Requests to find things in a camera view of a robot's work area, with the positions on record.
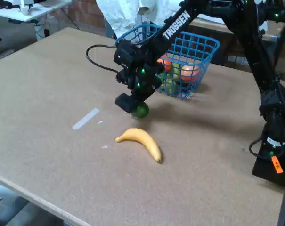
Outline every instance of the white desk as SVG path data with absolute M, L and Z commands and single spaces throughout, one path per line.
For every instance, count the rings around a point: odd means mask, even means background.
M 30 8 L 28 15 L 23 15 L 18 8 L 0 9 L 0 16 L 9 19 L 20 20 L 24 22 L 39 18 L 47 13 L 54 11 L 57 8 L 65 7 L 71 4 L 72 0 L 48 0 L 46 2 L 34 4 Z
M 23 15 L 18 8 L 13 9 L 0 9 L 0 16 L 5 17 L 8 19 L 14 19 L 19 20 L 23 22 L 29 22 L 33 19 L 39 19 L 43 15 L 46 15 L 58 8 L 65 7 L 72 3 L 72 0 L 48 0 L 46 2 L 34 4 L 33 7 L 31 7 L 28 15 Z M 44 36 L 43 34 L 43 26 L 33 26 L 35 29 L 35 32 L 37 34 L 37 40 L 40 40 L 41 37 Z

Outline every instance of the tape strip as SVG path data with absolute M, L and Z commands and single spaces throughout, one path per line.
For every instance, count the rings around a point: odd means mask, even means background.
M 81 120 L 79 120 L 75 125 L 72 126 L 74 130 L 79 129 L 83 125 L 85 125 L 90 119 L 92 119 L 97 113 L 99 112 L 99 109 L 94 108 L 92 111 L 90 111 L 85 117 L 83 117 Z

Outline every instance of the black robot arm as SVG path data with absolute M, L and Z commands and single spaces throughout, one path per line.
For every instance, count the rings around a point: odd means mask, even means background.
M 128 113 L 149 98 L 161 85 L 156 74 L 164 70 L 157 60 L 166 53 L 176 37 L 203 13 L 222 18 L 225 25 L 242 45 L 255 81 L 260 90 L 260 114 L 266 120 L 262 134 L 252 142 L 249 150 L 257 157 L 253 174 L 285 185 L 285 88 L 280 84 L 271 59 L 264 48 L 259 26 L 265 20 L 285 22 L 285 7 L 268 3 L 255 4 L 254 0 L 184 0 L 174 16 L 166 19 L 165 26 L 147 38 L 140 46 L 120 40 L 114 61 L 123 66 L 116 79 L 128 86 L 131 95 L 121 94 L 115 103 Z M 252 146 L 261 142 L 259 153 Z M 277 157 L 283 173 L 276 171 L 271 157 Z

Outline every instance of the wall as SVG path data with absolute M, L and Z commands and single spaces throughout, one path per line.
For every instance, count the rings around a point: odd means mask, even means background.
M 72 4 L 63 8 L 63 10 L 76 24 L 87 24 L 99 28 L 105 27 L 104 17 L 96 4 L 96 0 L 73 0 Z M 57 16 L 60 20 L 67 20 L 60 9 L 51 13 L 51 15 Z

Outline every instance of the orange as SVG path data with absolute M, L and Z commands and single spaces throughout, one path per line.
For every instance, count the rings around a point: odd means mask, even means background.
M 184 65 L 181 69 L 182 80 L 186 82 L 195 81 L 195 76 L 199 73 L 199 66 Z
M 164 64 L 164 68 L 166 71 L 171 70 L 171 61 L 168 61 L 168 59 L 169 59 L 168 57 L 164 56 L 164 57 L 161 57 L 157 60 L 157 62 Z

